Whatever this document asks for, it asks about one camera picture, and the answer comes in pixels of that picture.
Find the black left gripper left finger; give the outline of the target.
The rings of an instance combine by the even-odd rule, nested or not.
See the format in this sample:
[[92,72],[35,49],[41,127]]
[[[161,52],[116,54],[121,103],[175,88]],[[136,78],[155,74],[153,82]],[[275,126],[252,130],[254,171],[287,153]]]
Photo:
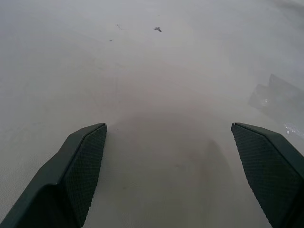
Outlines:
[[97,187],[105,123],[70,134],[35,174],[1,222],[2,228],[81,228]]

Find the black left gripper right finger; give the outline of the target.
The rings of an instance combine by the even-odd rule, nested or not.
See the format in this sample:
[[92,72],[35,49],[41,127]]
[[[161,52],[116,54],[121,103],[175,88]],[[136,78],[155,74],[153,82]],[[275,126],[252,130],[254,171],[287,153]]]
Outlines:
[[244,123],[231,131],[261,209],[274,228],[304,226],[304,157],[281,134]]

